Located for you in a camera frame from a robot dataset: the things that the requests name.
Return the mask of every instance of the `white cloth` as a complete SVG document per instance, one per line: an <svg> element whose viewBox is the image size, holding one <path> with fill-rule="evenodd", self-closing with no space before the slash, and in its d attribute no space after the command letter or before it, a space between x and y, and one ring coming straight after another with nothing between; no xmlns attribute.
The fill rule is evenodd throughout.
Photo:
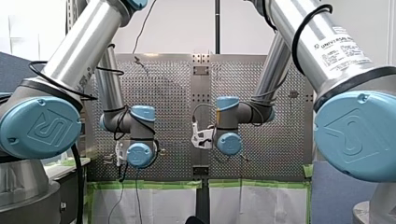
<svg viewBox="0 0 396 224"><path fill-rule="evenodd" d="M210 189L214 224L306 224L307 189L265 187Z"/></svg>
<svg viewBox="0 0 396 224"><path fill-rule="evenodd" d="M139 189L144 224L184 223L195 214L196 189ZM120 189L101 189L93 194L92 223L107 224ZM135 189L125 189L111 215L110 224L140 224Z"/></svg>

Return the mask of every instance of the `wire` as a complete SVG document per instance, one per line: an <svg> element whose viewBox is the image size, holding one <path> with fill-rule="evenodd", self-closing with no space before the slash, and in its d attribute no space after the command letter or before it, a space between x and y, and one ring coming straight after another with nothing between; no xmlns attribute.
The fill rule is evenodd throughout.
<svg viewBox="0 0 396 224"><path fill-rule="evenodd" d="M119 115L119 118L117 119L117 126L116 129L114 130L114 135L113 135L115 141L119 141L123 136L125 136L125 133L122 133L120 126L128 111L129 111L129 106L125 105L124 112L122 112L122 114Z"/></svg>
<svg viewBox="0 0 396 224"><path fill-rule="evenodd" d="M262 15L264 16L264 19L267 22L267 24L274 30L274 32L276 32L277 29L274 26L274 24L271 22L271 19L267 14L267 9L265 7L265 0L262 0Z"/></svg>
<svg viewBox="0 0 396 224"><path fill-rule="evenodd" d="M7 102L9 97L11 97L11 94L10 95L2 95L2 96L0 96L0 105L2 105L3 103Z"/></svg>
<svg viewBox="0 0 396 224"><path fill-rule="evenodd" d="M123 192L124 192L124 185L123 185L123 181L125 180L125 176L126 176L126 171L128 170L128 162L125 165L125 169L124 169L124 173L122 175L122 178L119 180L121 183L121 195L119 200L114 204L113 208L111 208L110 214L108 215L108 219L107 219L107 224L110 224L110 219L111 219L111 215L114 212L114 209L117 207L117 205L120 204L121 200L122 200L122 196L123 196Z"/></svg>
<svg viewBox="0 0 396 224"><path fill-rule="evenodd" d="M306 15L306 17L303 19L300 26L298 27L298 29L294 35L292 44L291 44L291 58L293 59L294 65L296 66L297 70L304 76L305 76L305 74L304 74L303 68L301 67L298 57L297 57L297 48L298 48L298 43L300 41L300 36L301 36L305 26L309 22L311 22L315 18L316 15L318 15L319 13L325 12L325 11L332 13L332 5L329 5L329 4L321 5L321 6L317 7L315 10L313 10L312 12L308 13L308 15Z"/></svg>
<svg viewBox="0 0 396 224"><path fill-rule="evenodd" d="M110 68L104 68L104 67L99 67L99 66L96 66L96 69L114 73L114 75L119 76L119 77L123 76L125 74L123 71L117 70L117 69L110 69Z"/></svg>
<svg viewBox="0 0 396 224"><path fill-rule="evenodd" d="M204 106L204 105L216 109L215 106L210 105L210 104L198 104L198 105L194 108L194 110L192 111L192 121L195 121L195 112L197 111L197 109L198 109L199 107L201 107L201 106Z"/></svg>
<svg viewBox="0 0 396 224"><path fill-rule="evenodd" d="M280 81L279 84L277 84L277 85L274 87L273 90L268 91L268 92L263 93L263 94L260 94L260 95L252 95L251 97L252 97L252 98L259 98L259 97L264 97L264 96L266 96L266 95L269 95L269 94L271 94L271 93L276 92L276 91L279 90L279 88L283 85L283 83L285 83L287 77L288 77L288 74L286 74L286 75L283 77L282 81Z"/></svg>
<svg viewBox="0 0 396 224"><path fill-rule="evenodd" d="M149 15L150 15L150 13L151 13L151 10L154 8L154 5L155 5L156 2L157 2L157 0L154 0L154 1L152 2L152 4L151 4L151 7L150 7L149 10L148 10L148 15L146 16L145 20L143 21L142 29L140 29L140 33L139 33L139 35L137 36L136 41L134 42L134 51L132 51L132 54L134 54L134 52L135 52L136 49L137 49L137 45L138 45L138 43L139 43L140 36L143 34L143 31L145 30L146 22L148 21L148 18L149 18Z"/></svg>
<svg viewBox="0 0 396 224"><path fill-rule="evenodd" d="M36 64L46 64L46 63L47 63L46 61L34 61L34 62L30 62L30 63L29 63L29 68L30 68L30 70L32 70L32 72L34 72L36 75L38 75L39 77L44 78L44 79L45 79L46 81L48 81L50 84L52 84L52 85L54 85L54 86L56 86L56 87L58 87L58 88L60 88L60 89L63 89L63 90L65 90L65 91L70 91L70 92L72 92L72 93L74 93L74 94L76 94L76 95L79 95L79 96L81 96L81 97L85 97L85 98L87 98L88 100L94 101L94 100L97 100L97 99L98 99L97 97L93 97L93 96L91 96L91 95L87 95L87 94L81 93L81 92L79 92L79 91L74 91L74 90L72 90L72 89L70 89L70 88L68 88L68 87L66 87L66 86L64 86L64 85L62 85L62 84L59 84L58 82L56 82L56 81L53 80L52 78L47 77L46 75L42 74L40 71L38 71L38 70L35 68L35 65L36 65Z"/></svg>
<svg viewBox="0 0 396 224"><path fill-rule="evenodd" d="M115 44L109 44L108 46L107 46L107 48L115 48L116 47L116 45ZM123 76L125 73L123 72L123 71L121 71L121 70L117 70L117 69L110 69L110 68L104 68L104 67L99 67L99 66L96 66L96 69L98 69L98 70L102 70L102 71L106 71L106 72L111 72L111 73L114 73L114 75L116 75L116 76Z"/></svg>
<svg viewBox="0 0 396 224"><path fill-rule="evenodd" d="M73 157L76 162L77 178L78 178L78 209L77 209L77 224L82 224L82 215L84 213L84 176L82 172L81 160L79 158L76 144L72 146Z"/></svg>
<svg viewBox="0 0 396 224"><path fill-rule="evenodd" d="M262 123L260 123L260 124L254 124L254 123L252 123L253 126L255 126L255 127L261 127L261 126L264 124L264 122L265 122L264 116L262 115L262 112L260 112L260 110L259 110L256 106L252 105L252 104L249 103L249 102L243 102L243 101L241 101L240 104L244 104L244 105L250 106L250 108L252 108L254 111L256 111L256 113L258 113L258 114L260 115L260 117L261 117L261 119L262 119Z"/></svg>
<svg viewBox="0 0 396 224"><path fill-rule="evenodd" d="M140 172L140 170L136 169L136 179L134 180L134 187L136 188L137 207L139 208L139 219L140 219L139 224L143 224L142 208L140 207L139 190L137 189L137 178L139 177L139 172Z"/></svg>

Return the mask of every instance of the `perforated metal panel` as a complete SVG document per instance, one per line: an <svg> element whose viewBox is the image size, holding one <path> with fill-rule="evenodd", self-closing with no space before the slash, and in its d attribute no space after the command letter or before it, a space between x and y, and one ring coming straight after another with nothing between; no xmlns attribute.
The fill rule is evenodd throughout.
<svg viewBox="0 0 396 224"><path fill-rule="evenodd" d="M191 177L191 116L190 116L190 55L138 56L144 68L134 63L132 55L119 55L119 69L125 72L121 86L125 104L152 105L156 109L155 137L165 155L160 156L139 177L155 180L182 180ZM94 83L94 94L98 94ZM105 164L105 156L114 154L113 134L103 131L98 123L102 115L100 102L92 104L96 157L89 169L91 181L114 180L118 170L114 164ZM127 178L134 178L129 169Z"/></svg>
<svg viewBox="0 0 396 224"><path fill-rule="evenodd" d="M223 95L236 95L241 101L249 100L256 89L263 60L260 56L212 57L212 102ZM312 106L312 91L305 86L305 78L292 65L276 100L276 118L261 127L239 125L243 141L243 155L226 158L217 150L210 152L210 178L260 178L271 180L304 179L303 164L310 161L310 146L304 145L305 108ZM297 98L290 98L297 91Z"/></svg>
<svg viewBox="0 0 396 224"><path fill-rule="evenodd" d="M191 105L197 101L197 96L192 101L191 86L201 89L197 88L200 78L191 78L196 62L191 55L138 55L138 58L145 68L136 64L132 55L118 55L119 69L125 71L121 78L125 103L155 106L156 137L166 150L165 156L139 176L153 180L191 180L192 165L196 165L200 156L191 154L190 142ZM264 60L265 56L210 55L210 63L206 62L211 77L210 103L214 104L221 95L237 95L242 101L248 100L256 88ZM214 149L209 153L209 178L304 179L303 164L311 161L312 150L312 89L305 83L305 78L292 66L276 101L276 119L260 128L240 125L243 153L249 162L239 157L227 160ZM94 79L92 85L93 94L97 95ZM299 92L298 97L289 98L290 91ZM90 181L118 177L114 163L105 164L106 156L114 154L116 143L112 133L99 128L102 113L100 102L92 103L95 153L89 167ZM215 114L202 110L200 122L214 123ZM127 178L134 178L133 169L127 173Z"/></svg>

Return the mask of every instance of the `white wall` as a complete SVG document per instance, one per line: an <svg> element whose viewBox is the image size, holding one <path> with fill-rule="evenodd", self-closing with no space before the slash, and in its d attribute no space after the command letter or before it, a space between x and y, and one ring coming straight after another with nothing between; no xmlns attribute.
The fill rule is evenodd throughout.
<svg viewBox="0 0 396 224"><path fill-rule="evenodd" d="M215 51L214 0L158 0L136 53L208 53ZM115 38L116 52L131 53L149 5L134 14ZM242 0L221 1L221 53L266 54L274 36L254 6Z"/></svg>
<svg viewBox="0 0 396 224"><path fill-rule="evenodd" d="M47 60L64 39L64 0L0 0L0 51Z"/></svg>
<svg viewBox="0 0 396 224"><path fill-rule="evenodd" d="M394 0L324 0L373 61L395 63ZM152 0L117 32L116 52L132 52ZM30 60L47 60L64 36L65 0L0 0L0 51ZM158 0L148 18L137 53L215 51L214 0ZM221 53L267 54L274 34L253 5L221 1Z"/></svg>

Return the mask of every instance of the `blue joint cap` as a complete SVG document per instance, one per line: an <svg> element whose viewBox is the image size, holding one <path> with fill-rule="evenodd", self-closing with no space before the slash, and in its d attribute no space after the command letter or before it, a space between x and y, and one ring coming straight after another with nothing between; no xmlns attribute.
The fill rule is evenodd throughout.
<svg viewBox="0 0 396 224"><path fill-rule="evenodd" d="M134 105L131 113L134 117L148 122L155 121L155 109L149 105Z"/></svg>
<svg viewBox="0 0 396 224"><path fill-rule="evenodd" d="M53 96L30 98L14 105L0 120L0 147L21 159L47 159L76 143L79 113Z"/></svg>
<svg viewBox="0 0 396 224"><path fill-rule="evenodd" d="M142 10L148 4L148 0L127 0L126 1L134 10Z"/></svg>
<svg viewBox="0 0 396 224"><path fill-rule="evenodd" d="M233 156L242 149L242 140L239 134L225 133L219 138L217 146L224 155Z"/></svg>
<svg viewBox="0 0 396 224"><path fill-rule="evenodd" d="M143 143L134 143L127 150L127 161L135 168L145 168L152 158L151 148Z"/></svg>
<svg viewBox="0 0 396 224"><path fill-rule="evenodd" d="M216 101L216 107L219 111L228 110L239 105L239 97L237 96L220 96Z"/></svg>
<svg viewBox="0 0 396 224"><path fill-rule="evenodd" d="M101 127L101 129L103 129L104 131L108 131L108 129L105 126L105 115L104 114L99 118L99 127Z"/></svg>
<svg viewBox="0 0 396 224"><path fill-rule="evenodd" d="M334 96L318 111L318 149L339 171L372 182L396 181L396 97L377 91Z"/></svg>

